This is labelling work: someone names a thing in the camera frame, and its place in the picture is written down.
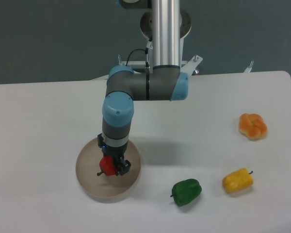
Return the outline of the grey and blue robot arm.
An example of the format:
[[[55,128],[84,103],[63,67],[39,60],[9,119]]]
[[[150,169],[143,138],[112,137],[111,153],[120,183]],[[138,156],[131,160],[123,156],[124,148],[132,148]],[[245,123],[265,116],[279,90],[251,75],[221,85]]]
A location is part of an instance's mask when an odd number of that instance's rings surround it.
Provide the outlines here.
[[[136,74],[128,66],[117,65],[109,72],[102,105],[102,133],[97,136],[103,158],[97,175],[124,175],[131,163],[124,158],[134,101],[184,100],[188,96],[188,75],[181,72],[180,2],[178,0],[120,0],[124,9],[151,9],[152,61],[146,72]]]

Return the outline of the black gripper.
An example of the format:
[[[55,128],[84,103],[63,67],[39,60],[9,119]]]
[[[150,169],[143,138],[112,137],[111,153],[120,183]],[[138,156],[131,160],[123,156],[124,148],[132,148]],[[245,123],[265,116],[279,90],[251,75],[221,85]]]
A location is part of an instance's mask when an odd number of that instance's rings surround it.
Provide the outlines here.
[[[97,145],[101,148],[103,155],[109,155],[112,157],[114,161],[114,166],[116,169],[115,175],[123,176],[128,173],[131,167],[131,163],[129,160],[125,159],[124,154],[128,147],[128,141],[121,146],[112,146],[110,143],[106,143],[106,137],[103,137],[103,134],[99,134],[97,136]]]

